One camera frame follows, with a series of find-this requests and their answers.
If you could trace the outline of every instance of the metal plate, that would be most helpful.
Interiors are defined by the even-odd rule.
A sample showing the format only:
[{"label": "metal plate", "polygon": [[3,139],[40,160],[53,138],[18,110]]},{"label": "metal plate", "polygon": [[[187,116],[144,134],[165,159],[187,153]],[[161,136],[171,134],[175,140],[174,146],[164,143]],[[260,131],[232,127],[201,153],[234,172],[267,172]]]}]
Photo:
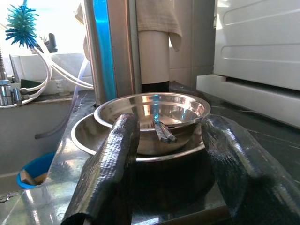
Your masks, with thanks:
[{"label": "metal plate", "polygon": [[[74,125],[71,131],[71,137],[72,141],[79,149],[91,155],[95,155],[95,150],[99,149],[99,147],[102,145],[109,131],[110,129],[108,127],[99,124],[95,120],[94,114],[92,113],[82,118]],[[201,129],[200,126],[198,126],[190,141],[172,154],[151,157],[138,155],[136,160],[137,162],[145,163],[166,161],[193,154],[204,148],[205,147],[202,141]]]}]

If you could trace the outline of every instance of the tile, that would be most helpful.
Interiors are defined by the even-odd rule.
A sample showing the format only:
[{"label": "tile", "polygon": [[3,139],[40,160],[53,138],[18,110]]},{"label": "tile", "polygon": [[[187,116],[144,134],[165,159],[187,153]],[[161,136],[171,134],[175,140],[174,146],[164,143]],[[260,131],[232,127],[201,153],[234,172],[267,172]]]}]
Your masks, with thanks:
[{"label": "tile", "polygon": [[192,47],[192,3],[193,0],[174,0],[175,13],[182,30],[182,43],[179,52],[170,48],[170,68],[191,66]]},{"label": "tile", "polygon": [[194,0],[192,18],[192,67],[213,65],[215,52],[215,1]]},{"label": "tile", "polygon": [[213,66],[203,66],[203,67],[194,67],[194,68],[192,68],[190,86],[192,88],[196,88],[196,86],[197,86],[197,76],[213,74],[213,70],[214,70]]},{"label": "tile", "polygon": [[170,81],[190,86],[191,84],[191,68],[170,69]]}]

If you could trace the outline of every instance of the towel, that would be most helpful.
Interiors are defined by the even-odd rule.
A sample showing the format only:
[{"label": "towel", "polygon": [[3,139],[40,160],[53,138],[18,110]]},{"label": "towel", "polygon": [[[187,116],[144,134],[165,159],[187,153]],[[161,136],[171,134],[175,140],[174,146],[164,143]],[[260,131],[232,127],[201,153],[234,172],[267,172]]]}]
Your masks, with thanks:
[{"label": "towel", "polygon": [[167,32],[175,51],[181,46],[182,32],[170,0],[137,0],[138,31]]}]

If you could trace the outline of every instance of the sink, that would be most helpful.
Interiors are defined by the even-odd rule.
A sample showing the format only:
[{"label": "sink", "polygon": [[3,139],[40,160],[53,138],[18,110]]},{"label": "sink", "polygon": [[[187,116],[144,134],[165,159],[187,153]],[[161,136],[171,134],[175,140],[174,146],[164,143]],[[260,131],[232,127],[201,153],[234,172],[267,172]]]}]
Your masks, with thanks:
[{"label": "sink", "polygon": [[24,165],[57,150],[63,129],[38,140],[35,134],[50,131],[61,123],[70,104],[71,98],[64,97],[0,109],[0,195],[21,189],[15,179]]}]

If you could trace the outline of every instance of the kitchen counter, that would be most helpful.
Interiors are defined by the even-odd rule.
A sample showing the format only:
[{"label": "kitchen counter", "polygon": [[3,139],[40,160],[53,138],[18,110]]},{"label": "kitchen counter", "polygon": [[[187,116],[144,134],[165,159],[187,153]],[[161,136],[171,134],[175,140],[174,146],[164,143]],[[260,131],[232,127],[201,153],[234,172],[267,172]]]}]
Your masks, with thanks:
[{"label": "kitchen counter", "polygon": [[[258,140],[292,175],[300,188],[300,131],[217,97],[171,83],[171,90],[197,95],[211,105],[211,113],[235,120]],[[24,190],[4,224],[60,224],[82,166],[89,155],[71,140],[74,124],[94,112],[93,91],[81,91],[58,146],[45,183]],[[208,155],[191,156],[158,164],[137,165],[133,199],[133,224],[191,224],[226,219],[228,211],[214,181]]]}]

